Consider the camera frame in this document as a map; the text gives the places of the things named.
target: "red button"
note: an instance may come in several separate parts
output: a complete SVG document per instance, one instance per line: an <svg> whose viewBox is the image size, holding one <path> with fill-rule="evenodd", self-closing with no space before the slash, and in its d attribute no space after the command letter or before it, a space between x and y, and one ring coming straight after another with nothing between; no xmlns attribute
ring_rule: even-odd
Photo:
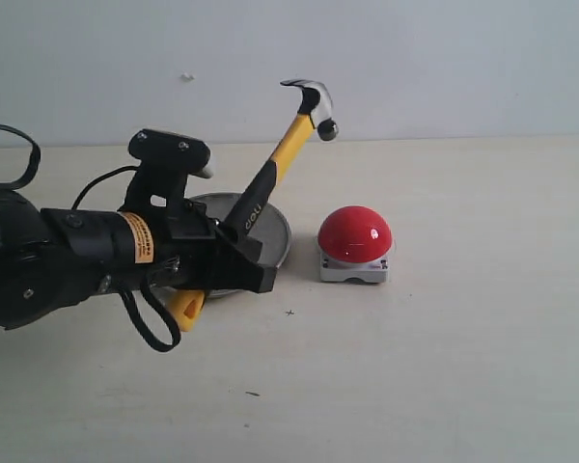
<svg viewBox="0 0 579 463"><path fill-rule="evenodd" d="M317 242L332 259L366 263L381 258L390 250L393 234L374 210L348 205L326 217L319 228Z"/></svg>

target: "hammer head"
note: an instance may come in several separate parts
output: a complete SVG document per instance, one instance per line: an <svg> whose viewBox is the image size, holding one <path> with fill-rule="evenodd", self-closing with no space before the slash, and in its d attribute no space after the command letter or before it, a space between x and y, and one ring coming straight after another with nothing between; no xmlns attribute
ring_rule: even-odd
<svg viewBox="0 0 579 463"><path fill-rule="evenodd" d="M309 115L321 140L329 142L337 137L339 129L332 119L332 98L324 84L314 80L291 79L284 80L281 85L302 90L298 114Z"/></svg>

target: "deli logo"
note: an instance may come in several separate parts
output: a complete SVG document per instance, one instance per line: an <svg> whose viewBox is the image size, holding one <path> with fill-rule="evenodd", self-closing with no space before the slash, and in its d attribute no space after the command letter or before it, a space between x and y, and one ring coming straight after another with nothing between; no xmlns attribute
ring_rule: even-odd
<svg viewBox="0 0 579 463"><path fill-rule="evenodd" d="M251 212L251 215L249 215L249 218L244 224L244 228L246 230L251 230L253 224L255 224L255 221L258 220L258 217L260 216L261 213L262 213L262 206L260 204L256 204L256 206L253 208L253 211Z"/></svg>

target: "white wall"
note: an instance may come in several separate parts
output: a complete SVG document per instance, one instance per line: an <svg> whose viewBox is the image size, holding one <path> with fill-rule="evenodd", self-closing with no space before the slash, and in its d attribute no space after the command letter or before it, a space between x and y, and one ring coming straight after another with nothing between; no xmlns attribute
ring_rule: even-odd
<svg viewBox="0 0 579 463"><path fill-rule="evenodd" d="M294 76L346 139L579 132L579 0L0 0L0 123L44 145L276 140Z"/></svg>

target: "yellow hammer handle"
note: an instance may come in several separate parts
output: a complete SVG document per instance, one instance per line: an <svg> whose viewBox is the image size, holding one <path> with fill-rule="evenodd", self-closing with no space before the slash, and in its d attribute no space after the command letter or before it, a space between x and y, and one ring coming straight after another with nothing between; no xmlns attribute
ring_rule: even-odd
<svg viewBox="0 0 579 463"><path fill-rule="evenodd" d="M266 164L273 162L275 169L267 170L275 176L272 185L278 185L288 170L291 162L309 140L315 130L311 118L308 115L298 114L291 123L288 131L272 152ZM193 329L195 322L202 312L206 301L206 294L202 290L179 290L170 299L168 311L176 320L182 332Z"/></svg>

